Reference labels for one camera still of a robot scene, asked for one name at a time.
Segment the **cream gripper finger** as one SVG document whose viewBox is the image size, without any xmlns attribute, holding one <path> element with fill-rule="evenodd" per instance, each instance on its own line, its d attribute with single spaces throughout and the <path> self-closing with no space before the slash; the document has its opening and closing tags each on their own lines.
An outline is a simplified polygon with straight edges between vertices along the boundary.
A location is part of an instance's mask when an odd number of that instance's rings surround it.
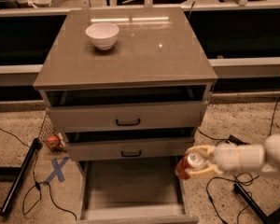
<svg viewBox="0 0 280 224">
<path fill-rule="evenodd" d="M 213 177 L 215 175 L 222 175 L 223 172 L 218 170 L 215 166 L 208 166 L 206 168 L 203 168 L 201 170 L 194 170 L 194 169 L 188 169 L 187 173 L 190 177 Z"/>
<path fill-rule="evenodd" d="M 212 156 L 215 149 L 215 146 L 201 145 L 188 148 L 187 153 L 199 153 L 205 159 L 209 159 Z"/>
</svg>

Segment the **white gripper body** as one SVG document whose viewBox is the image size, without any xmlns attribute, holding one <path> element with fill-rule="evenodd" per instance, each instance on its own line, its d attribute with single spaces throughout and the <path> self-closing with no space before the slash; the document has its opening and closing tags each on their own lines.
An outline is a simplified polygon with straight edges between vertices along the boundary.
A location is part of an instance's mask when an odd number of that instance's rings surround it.
<svg viewBox="0 0 280 224">
<path fill-rule="evenodd" d="M 262 145 L 222 144 L 212 152 L 212 163 L 221 173 L 258 172 L 264 162 Z"/>
</svg>

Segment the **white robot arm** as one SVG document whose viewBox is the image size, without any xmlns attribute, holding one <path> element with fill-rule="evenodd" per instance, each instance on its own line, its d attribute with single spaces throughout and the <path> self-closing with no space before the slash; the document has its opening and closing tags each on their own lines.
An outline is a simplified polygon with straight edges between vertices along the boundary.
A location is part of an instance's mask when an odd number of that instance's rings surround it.
<svg viewBox="0 0 280 224">
<path fill-rule="evenodd" d="M 187 150 L 187 177 L 255 173 L 280 178 L 280 134 L 269 136 L 263 144 L 196 146 Z"/>
</svg>

